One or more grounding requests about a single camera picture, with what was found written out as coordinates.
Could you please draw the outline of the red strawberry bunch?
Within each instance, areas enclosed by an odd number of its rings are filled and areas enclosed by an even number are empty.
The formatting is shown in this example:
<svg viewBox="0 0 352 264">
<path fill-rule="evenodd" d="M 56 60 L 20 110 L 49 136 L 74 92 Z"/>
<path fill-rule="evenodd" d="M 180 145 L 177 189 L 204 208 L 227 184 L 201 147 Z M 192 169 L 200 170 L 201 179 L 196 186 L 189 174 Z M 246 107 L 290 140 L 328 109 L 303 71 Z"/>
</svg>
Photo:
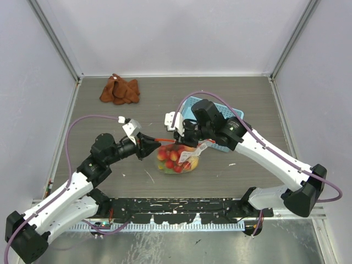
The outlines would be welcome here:
<svg viewBox="0 0 352 264">
<path fill-rule="evenodd" d="M 157 150 L 157 166 L 159 163 L 163 163 L 167 168 L 173 169 L 175 174 L 189 172 L 191 171 L 190 162 L 188 159 L 181 162 L 180 157 L 183 152 L 192 152 L 193 150 L 194 148 L 178 144 L 162 145 Z"/>
</svg>

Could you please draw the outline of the clear zip top bag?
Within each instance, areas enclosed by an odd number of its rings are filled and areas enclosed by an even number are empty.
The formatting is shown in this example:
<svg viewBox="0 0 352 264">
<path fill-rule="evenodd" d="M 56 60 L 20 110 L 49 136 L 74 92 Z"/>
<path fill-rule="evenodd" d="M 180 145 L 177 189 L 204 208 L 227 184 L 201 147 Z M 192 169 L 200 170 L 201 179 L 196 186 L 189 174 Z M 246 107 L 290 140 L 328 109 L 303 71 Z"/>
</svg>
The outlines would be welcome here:
<svg viewBox="0 0 352 264">
<path fill-rule="evenodd" d="M 156 139 L 162 145 L 157 149 L 157 168 L 164 174 L 182 174 L 195 170 L 199 165 L 201 153 L 214 141 L 205 140 L 197 147 L 176 144 L 171 139 Z"/>
</svg>

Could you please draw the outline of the yellow apple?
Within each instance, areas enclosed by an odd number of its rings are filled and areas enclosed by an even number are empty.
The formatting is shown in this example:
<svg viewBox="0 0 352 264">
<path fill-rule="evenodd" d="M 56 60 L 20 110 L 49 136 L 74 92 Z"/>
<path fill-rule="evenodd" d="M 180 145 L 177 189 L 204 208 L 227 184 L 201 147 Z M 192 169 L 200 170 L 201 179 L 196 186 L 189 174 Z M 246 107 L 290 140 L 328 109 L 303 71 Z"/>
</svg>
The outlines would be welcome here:
<svg viewBox="0 0 352 264">
<path fill-rule="evenodd" d="M 198 166 L 199 157 L 197 157 L 197 156 L 190 157 L 190 158 L 188 159 L 188 161 L 189 161 L 190 164 L 191 164 L 190 170 L 192 171 L 192 170 L 194 170 L 194 169 Z"/>
</svg>

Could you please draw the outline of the green grape bunch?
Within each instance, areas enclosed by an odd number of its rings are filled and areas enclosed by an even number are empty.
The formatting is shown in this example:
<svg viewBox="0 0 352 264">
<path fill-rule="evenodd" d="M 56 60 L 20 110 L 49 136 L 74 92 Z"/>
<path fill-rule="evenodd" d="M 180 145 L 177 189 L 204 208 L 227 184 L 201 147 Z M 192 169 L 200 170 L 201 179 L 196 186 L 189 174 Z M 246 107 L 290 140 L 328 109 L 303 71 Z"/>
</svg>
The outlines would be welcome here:
<svg viewBox="0 0 352 264">
<path fill-rule="evenodd" d="M 159 163 L 157 167 L 158 167 L 159 171 L 161 171 L 164 174 L 174 174 L 175 173 L 175 171 L 173 169 L 167 168 L 163 163 Z"/>
</svg>

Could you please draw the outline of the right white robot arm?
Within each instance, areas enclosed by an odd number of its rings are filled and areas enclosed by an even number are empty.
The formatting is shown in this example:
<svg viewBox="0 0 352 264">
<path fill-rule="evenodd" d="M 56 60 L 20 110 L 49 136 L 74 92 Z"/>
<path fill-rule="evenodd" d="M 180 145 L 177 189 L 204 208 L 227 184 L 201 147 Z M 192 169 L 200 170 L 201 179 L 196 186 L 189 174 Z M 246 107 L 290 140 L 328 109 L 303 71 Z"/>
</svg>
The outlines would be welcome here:
<svg viewBox="0 0 352 264">
<path fill-rule="evenodd" d="M 263 209 L 286 207 L 300 217 L 310 215 L 325 186 L 324 166 L 310 166 L 291 157 L 236 115 L 224 117 L 207 99 L 196 102 L 191 111 L 193 119 L 185 119 L 179 112 L 165 115 L 164 124 L 177 143 L 196 147 L 210 139 L 257 162 L 283 183 L 273 188 L 249 188 L 241 199 L 243 214 L 252 217 Z"/>
</svg>

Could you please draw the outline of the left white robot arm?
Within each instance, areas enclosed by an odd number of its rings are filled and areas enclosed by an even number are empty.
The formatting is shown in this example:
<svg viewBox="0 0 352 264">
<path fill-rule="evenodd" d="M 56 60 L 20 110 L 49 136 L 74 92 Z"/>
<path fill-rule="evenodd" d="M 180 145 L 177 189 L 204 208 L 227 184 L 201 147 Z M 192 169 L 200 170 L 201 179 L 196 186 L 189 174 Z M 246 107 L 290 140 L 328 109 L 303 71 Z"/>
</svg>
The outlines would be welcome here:
<svg viewBox="0 0 352 264">
<path fill-rule="evenodd" d="M 32 263 L 47 250 L 54 231 L 61 224 L 54 219 L 67 210 L 76 200 L 90 198 L 88 209 L 98 218 L 107 216 L 110 204 L 91 197 L 90 192 L 99 186 L 112 172 L 110 166 L 135 155 L 139 160 L 149 156 L 161 143 L 155 138 L 138 133 L 135 137 L 123 137 L 116 142 L 109 133 L 100 134 L 91 146 L 90 155 L 55 192 L 24 213 L 13 211 L 5 224 L 4 263 L 13 249 L 24 263 Z"/>
</svg>

